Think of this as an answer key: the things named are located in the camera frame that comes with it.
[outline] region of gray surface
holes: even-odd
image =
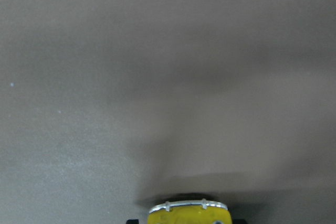
[[[336,0],[0,0],[0,25],[1,223],[192,191],[335,222]]]

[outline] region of yellow toy car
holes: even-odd
[[[138,224],[128,220],[126,224]],[[154,206],[149,211],[148,224],[247,224],[244,220],[232,221],[227,206],[221,202],[181,200]]]

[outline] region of yellow vehicle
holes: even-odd
[[[138,224],[128,220],[126,224]],[[202,200],[166,201],[149,211],[148,224],[247,224],[232,221],[227,206],[221,202]]]

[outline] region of black wheel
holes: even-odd
[[[139,224],[139,220],[128,220],[126,224]]]
[[[246,220],[236,219],[232,220],[232,224],[247,224]]]

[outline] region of gray floor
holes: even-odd
[[[335,223],[336,0],[0,0],[0,222],[209,193]]]

